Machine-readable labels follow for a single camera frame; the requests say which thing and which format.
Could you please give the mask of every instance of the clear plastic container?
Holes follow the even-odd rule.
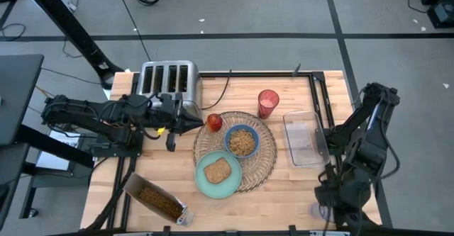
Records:
[[[294,167],[320,167],[329,162],[329,151],[313,111],[293,111],[283,117],[289,160]]]

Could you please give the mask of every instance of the red cup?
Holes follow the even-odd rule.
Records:
[[[279,95],[273,90],[263,90],[258,95],[258,117],[267,119],[279,104]]]

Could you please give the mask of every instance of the wooden table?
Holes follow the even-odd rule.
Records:
[[[324,72],[333,116],[337,124],[343,123],[352,113],[347,86],[342,71]],[[112,99],[131,91],[132,73],[117,74],[111,92]],[[203,107],[214,104],[226,83],[226,78],[203,78]],[[235,193],[225,199],[212,199],[201,193],[194,182],[192,145],[199,129],[177,137],[177,149],[165,149],[165,137],[159,140],[145,139],[143,153],[137,161],[135,172],[185,202],[196,214],[189,227],[173,225],[132,200],[128,219],[128,231],[162,231],[171,225],[173,231],[225,231],[225,230],[321,230],[324,220],[312,218],[309,206],[316,203],[314,187],[322,168],[293,169],[287,161],[286,137],[282,134],[282,116],[290,111],[313,111],[309,81],[302,77],[236,77],[231,78],[224,97],[218,105],[204,111],[244,111],[257,113],[257,96],[263,89],[273,89],[280,103],[265,122],[276,139],[278,155],[270,178],[258,189],[249,193]],[[117,159],[111,158],[99,166],[92,176],[81,227],[88,226],[99,214],[112,194]],[[119,201],[116,223],[119,225]],[[369,218],[381,224],[375,197],[372,195],[363,210]]]

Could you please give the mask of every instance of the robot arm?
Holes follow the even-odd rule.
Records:
[[[338,164],[337,174],[332,165],[327,165],[327,178],[314,191],[321,205],[334,209],[336,225],[358,227],[360,212],[365,227],[376,225],[361,208],[370,198],[371,182],[381,177],[389,147],[387,125],[398,104],[396,89],[368,84],[360,107],[344,124],[326,132],[330,154],[344,154],[345,159]]]
[[[126,149],[141,146],[138,136],[143,137],[143,134],[158,138],[149,136],[144,128],[165,128],[169,130],[166,142],[169,151],[175,150],[175,134],[181,135],[204,124],[186,111],[181,94],[177,94],[175,100],[169,94],[160,95],[162,105],[157,108],[152,107],[152,97],[131,94],[123,95],[119,101],[95,103],[59,95],[46,100],[41,117],[43,124],[71,123]]]

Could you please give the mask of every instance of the woven placemat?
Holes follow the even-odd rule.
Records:
[[[243,170],[241,185],[236,192],[252,191],[259,187],[271,175],[277,159],[275,138],[271,130],[257,116],[240,111],[230,111],[221,114],[222,128],[217,133],[212,133],[205,124],[197,133],[194,141],[193,157],[197,162],[208,152],[223,150],[224,136],[228,129],[237,124],[245,124],[254,128],[260,138],[259,150],[252,156],[238,159]]]

